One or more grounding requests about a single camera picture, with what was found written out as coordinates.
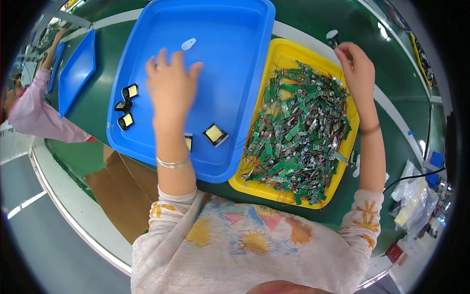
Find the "bangle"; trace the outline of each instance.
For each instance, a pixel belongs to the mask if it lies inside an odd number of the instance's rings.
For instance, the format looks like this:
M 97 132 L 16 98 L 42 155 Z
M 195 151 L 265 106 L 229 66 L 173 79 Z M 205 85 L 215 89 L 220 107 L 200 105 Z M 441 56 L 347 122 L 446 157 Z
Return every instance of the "bangle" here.
M 360 132 L 360 135 L 363 136 L 363 135 L 369 135 L 369 134 L 374 133 L 378 130 L 380 130 L 380 125 L 376 125 L 375 127 L 371 127 L 370 129 L 367 129 L 367 130 L 359 129 L 359 132 Z
M 183 167 L 183 166 L 185 166 L 185 164 L 186 164 L 188 161 L 189 161 L 189 157 L 186 157 L 184 160 L 181 160 L 181 161 L 176 161 L 176 162 L 164 162 L 164 161 L 162 161 L 160 158 L 158 158 L 158 156 L 157 156 L 157 162 L 158 162 L 161 166 L 166 167 L 166 168 L 171 168 L 171 169 Z

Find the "person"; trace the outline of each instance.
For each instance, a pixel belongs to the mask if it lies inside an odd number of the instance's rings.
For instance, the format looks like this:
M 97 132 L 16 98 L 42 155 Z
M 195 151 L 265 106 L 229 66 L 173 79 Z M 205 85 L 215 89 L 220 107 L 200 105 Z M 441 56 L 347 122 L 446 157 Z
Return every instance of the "person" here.
M 159 199 L 133 244 L 131 290 L 148 293 L 353 293 L 380 233 L 385 152 L 374 105 L 374 65 L 353 43 L 335 50 L 360 117 L 360 182 L 338 232 L 268 207 L 196 188 L 183 137 L 202 63 L 182 52 L 146 65 L 154 105 Z
M 61 119 L 59 113 L 44 101 L 44 91 L 48 88 L 51 78 L 50 67 L 54 52 L 65 32 L 66 29 L 57 32 L 49 54 L 44 56 L 34 80 L 21 98 L 13 90 L 6 92 L 2 107 L 2 123 L 4 118 L 8 119 L 8 123 L 16 131 L 40 138 L 56 139 L 66 143 L 94 141 L 94 138 L 68 119 Z
M 15 85 L 16 95 L 18 98 L 21 98 L 21 96 L 23 96 L 24 92 L 26 91 L 26 88 L 21 84 L 21 74 L 17 75 L 16 80 L 13 83 Z

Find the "yellow plastic tray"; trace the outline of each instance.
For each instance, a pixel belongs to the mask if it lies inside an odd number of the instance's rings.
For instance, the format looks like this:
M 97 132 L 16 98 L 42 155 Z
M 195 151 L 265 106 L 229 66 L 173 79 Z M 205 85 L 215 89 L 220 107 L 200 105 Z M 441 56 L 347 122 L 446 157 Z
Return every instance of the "yellow plastic tray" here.
M 411 44 L 413 45 L 413 51 L 415 52 L 416 60 L 418 62 L 418 67 L 419 67 L 419 70 L 421 71 L 421 75 L 426 81 L 426 85 L 428 85 L 429 88 L 432 88 L 431 83 L 428 80 L 428 76 L 426 75 L 426 72 L 424 71 L 424 68 L 421 65 L 421 57 L 419 56 L 418 47 L 416 47 L 416 37 L 412 32 L 410 33 L 410 38 L 411 38 Z
M 265 85 L 267 85 L 269 82 L 271 72 L 273 72 L 276 68 L 298 68 L 297 63 L 294 60 L 299 60 L 300 62 L 310 65 L 315 70 L 319 70 L 321 74 L 327 75 L 330 73 L 331 75 L 340 78 L 340 80 L 344 82 L 346 86 L 346 82 L 344 76 L 341 74 L 340 68 L 331 61 L 323 58 L 313 51 L 308 50 L 307 48 L 297 45 L 294 42 L 285 39 L 271 40 L 267 53 L 266 65 L 263 72 L 263 79 L 259 88 L 258 99 L 253 112 L 253 117 L 251 119 L 251 125 L 253 125 L 254 122 L 258 119 L 259 111 L 263 107 Z M 350 121 L 352 130 L 349 132 L 347 140 L 344 140 L 341 143 L 338 151 L 349 161 L 349 156 L 351 155 L 354 141 L 356 140 L 359 126 L 359 116 L 357 115 L 356 105 L 354 104 L 352 97 L 349 96 L 346 99 L 346 103 L 346 116 Z M 250 132 L 247 136 L 247 142 L 249 142 L 251 139 L 252 132 L 253 129 L 250 129 Z M 333 175 L 330 186 L 325 189 L 325 195 L 327 197 L 325 201 L 319 201 L 318 204 L 309 205 L 309 201 L 302 200 L 302 205 L 299 206 L 311 209 L 321 209 L 325 207 L 325 205 L 331 201 L 331 198 L 335 194 L 336 188 L 338 187 L 339 181 L 345 172 L 348 161 L 346 161 L 346 163 L 339 162 L 337 174 Z M 243 193 L 283 203 L 295 204 L 294 193 L 292 191 L 279 192 L 274 190 L 273 187 L 268 188 L 266 183 L 259 183 L 257 181 L 245 182 L 244 179 L 240 178 L 240 175 L 249 172 L 250 166 L 245 163 L 245 157 L 242 156 L 236 174 L 230 180 L 228 180 L 228 182 L 235 190 Z

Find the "circuit board with wires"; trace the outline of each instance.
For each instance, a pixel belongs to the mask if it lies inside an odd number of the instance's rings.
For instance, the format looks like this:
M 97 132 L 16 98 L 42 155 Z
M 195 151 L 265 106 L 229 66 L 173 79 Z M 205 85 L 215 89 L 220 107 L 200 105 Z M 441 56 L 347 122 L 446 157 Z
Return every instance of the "circuit board with wires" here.
M 327 198 L 339 162 L 346 161 L 339 147 L 352 130 L 346 116 L 350 96 L 340 79 L 295 62 L 298 68 L 271 72 L 239 176 L 292 191 L 293 203 L 312 206 Z

